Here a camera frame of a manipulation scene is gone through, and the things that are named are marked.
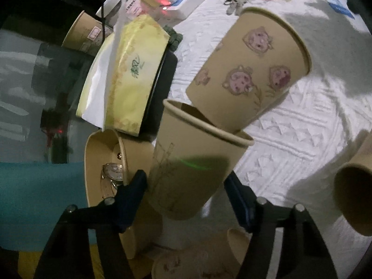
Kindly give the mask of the far paper cup with label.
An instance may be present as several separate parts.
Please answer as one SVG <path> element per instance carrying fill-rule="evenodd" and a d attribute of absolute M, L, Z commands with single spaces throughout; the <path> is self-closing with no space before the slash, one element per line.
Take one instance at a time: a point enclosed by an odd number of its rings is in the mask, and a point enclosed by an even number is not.
<path fill-rule="evenodd" d="M 101 22 L 82 11 L 67 32 L 62 47 L 95 56 L 111 33 L 112 27 L 105 25 L 103 28 Z"/>

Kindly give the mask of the brown paper cup with drawing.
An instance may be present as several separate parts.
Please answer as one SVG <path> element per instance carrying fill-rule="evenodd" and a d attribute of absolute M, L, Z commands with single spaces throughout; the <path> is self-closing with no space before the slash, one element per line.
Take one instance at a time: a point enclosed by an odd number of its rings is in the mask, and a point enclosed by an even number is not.
<path fill-rule="evenodd" d="M 148 176 L 148 202 L 187 220 L 204 206 L 254 144 L 247 133 L 215 127 L 193 106 L 165 99 Z"/>

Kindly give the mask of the paper cup holding watch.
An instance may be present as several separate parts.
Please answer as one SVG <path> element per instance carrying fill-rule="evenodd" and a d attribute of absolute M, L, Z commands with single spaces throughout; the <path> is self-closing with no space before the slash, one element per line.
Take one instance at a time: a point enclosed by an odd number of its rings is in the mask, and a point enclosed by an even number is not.
<path fill-rule="evenodd" d="M 128 185 L 137 170 L 148 174 L 153 152 L 152 143 L 114 130 L 92 133 L 84 150 L 88 205 L 95 206 L 103 199 L 115 196 L 118 187 Z M 159 237 L 162 227 L 162 216 L 144 199 L 132 226 L 119 235 L 127 258 L 135 258 Z"/>

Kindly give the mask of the teal curtain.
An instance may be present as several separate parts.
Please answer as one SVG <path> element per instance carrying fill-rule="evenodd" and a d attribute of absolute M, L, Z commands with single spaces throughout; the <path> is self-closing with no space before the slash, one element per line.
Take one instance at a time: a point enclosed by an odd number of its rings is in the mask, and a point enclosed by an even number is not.
<path fill-rule="evenodd" d="M 1 248 L 42 251 L 71 204 L 88 206 L 83 163 L 1 163 Z"/>

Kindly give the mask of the plain brown paper cup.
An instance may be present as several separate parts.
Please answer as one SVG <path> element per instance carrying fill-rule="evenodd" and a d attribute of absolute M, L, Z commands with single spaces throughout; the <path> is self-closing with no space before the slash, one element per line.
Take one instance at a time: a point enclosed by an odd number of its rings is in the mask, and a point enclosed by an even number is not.
<path fill-rule="evenodd" d="M 250 243 L 250 235 L 241 230 L 229 229 L 227 239 L 233 256 L 241 265 Z"/>

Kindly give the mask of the paper cup with pig prints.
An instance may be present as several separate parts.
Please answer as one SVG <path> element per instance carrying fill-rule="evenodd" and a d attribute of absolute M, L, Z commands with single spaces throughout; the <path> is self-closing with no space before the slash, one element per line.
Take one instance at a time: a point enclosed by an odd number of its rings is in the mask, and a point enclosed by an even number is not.
<path fill-rule="evenodd" d="M 280 17 L 246 8 L 186 89 L 214 126 L 235 133 L 312 68 L 305 43 Z"/>

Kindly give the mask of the lying paper cup pig prints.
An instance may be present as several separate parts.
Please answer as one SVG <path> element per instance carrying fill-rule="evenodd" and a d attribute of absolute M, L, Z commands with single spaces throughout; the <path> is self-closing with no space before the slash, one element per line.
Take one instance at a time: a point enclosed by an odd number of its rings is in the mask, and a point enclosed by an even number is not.
<path fill-rule="evenodd" d="M 228 252 L 211 247 L 164 254 L 151 271 L 153 278 L 235 278 L 239 263 Z"/>

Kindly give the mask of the upright paper cup pig prints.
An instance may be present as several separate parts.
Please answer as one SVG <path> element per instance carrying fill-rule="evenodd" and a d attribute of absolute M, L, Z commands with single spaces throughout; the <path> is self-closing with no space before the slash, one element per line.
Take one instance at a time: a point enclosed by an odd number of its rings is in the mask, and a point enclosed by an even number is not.
<path fill-rule="evenodd" d="M 334 198 L 350 226 L 363 236 L 371 236 L 371 134 L 336 173 Z"/>

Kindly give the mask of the black flat device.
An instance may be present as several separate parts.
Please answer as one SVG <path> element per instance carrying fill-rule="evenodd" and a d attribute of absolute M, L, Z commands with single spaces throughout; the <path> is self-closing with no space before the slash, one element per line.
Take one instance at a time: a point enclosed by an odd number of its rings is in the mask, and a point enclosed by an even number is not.
<path fill-rule="evenodd" d="M 153 140 L 159 130 L 163 115 L 163 100 L 168 97 L 175 75 L 178 59 L 176 55 L 166 49 L 161 59 L 154 83 L 149 94 L 139 131 L 139 138 Z"/>

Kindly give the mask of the clear jar white lid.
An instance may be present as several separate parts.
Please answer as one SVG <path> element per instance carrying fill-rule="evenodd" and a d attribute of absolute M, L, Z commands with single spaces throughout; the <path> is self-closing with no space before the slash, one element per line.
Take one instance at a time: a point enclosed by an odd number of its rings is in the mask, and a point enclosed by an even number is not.
<path fill-rule="evenodd" d="M 122 2 L 126 0 L 106 0 L 96 12 L 97 17 L 103 18 L 106 25 L 113 27 L 117 23 Z"/>

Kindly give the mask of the wristwatch in cup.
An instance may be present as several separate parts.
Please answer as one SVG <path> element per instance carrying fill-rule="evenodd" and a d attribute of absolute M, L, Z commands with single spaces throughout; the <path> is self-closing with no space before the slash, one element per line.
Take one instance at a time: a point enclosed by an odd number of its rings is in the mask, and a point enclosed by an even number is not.
<path fill-rule="evenodd" d="M 102 198 L 114 197 L 117 188 L 124 183 L 124 172 L 121 164 L 106 163 L 102 166 L 100 188 Z"/>

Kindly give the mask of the yellow tissue pack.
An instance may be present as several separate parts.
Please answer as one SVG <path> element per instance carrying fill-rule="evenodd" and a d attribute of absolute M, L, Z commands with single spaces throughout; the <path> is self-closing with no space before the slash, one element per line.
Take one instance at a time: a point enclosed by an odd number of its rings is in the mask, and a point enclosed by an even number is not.
<path fill-rule="evenodd" d="M 86 77 L 76 115 L 138 136 L 169 35 L 150 15 L 119 21 Z"/>

